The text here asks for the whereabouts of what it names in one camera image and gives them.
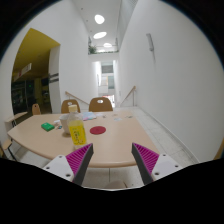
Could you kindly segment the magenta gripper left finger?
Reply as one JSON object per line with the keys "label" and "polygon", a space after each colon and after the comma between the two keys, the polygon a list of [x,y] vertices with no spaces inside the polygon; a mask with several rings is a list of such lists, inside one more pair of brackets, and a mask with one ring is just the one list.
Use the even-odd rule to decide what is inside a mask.
{"label": "magenta gripper left finger", "polygon": [[93,155],[93,145],[87,144],[67,156],[58,155],[44,170],[81,186]]}

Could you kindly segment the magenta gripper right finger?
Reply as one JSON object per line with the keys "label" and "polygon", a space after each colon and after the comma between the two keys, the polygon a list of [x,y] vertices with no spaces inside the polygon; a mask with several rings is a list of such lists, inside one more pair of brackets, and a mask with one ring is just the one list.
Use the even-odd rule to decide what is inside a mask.
{"label": "magenta gripper right finger", "polygon": [[167,154],[157,154],[137,143],[132,144],[132,154],[145,185],[182,169],[182,166]]}

